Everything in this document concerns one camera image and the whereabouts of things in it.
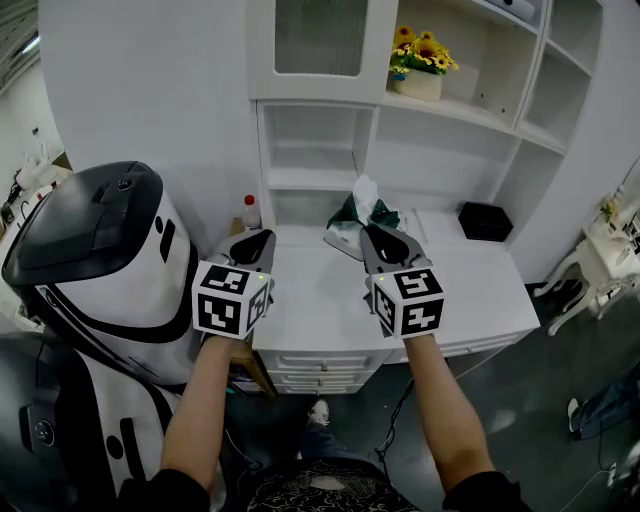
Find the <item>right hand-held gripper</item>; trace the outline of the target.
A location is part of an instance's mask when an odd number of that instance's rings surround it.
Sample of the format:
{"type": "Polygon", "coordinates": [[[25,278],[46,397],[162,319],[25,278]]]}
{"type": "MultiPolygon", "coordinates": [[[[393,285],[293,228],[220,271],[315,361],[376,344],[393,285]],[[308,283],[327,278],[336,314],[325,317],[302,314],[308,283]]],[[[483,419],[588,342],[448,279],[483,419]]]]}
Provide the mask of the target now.
{"type": "Polygon", "coordinates": [[[370,225],[360,232],[367,273],[365,301],[385,337],[409,339],[440,325],[444,291],[422,246],[408,234],[370,225]]]}

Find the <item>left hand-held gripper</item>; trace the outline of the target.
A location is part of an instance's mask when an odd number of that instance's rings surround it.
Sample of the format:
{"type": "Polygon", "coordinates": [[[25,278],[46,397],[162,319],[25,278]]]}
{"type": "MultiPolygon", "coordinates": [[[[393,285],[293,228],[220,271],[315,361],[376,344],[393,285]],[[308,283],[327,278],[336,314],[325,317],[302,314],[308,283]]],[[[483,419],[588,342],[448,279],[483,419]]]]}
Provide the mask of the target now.
{"type": "Polygon", "coordinates": [[[195,329],[237,340],[252,333],[273,302],[275,247],[272,230],[254,229],[228,237],[198,263],[192,284],[195,329]]]}

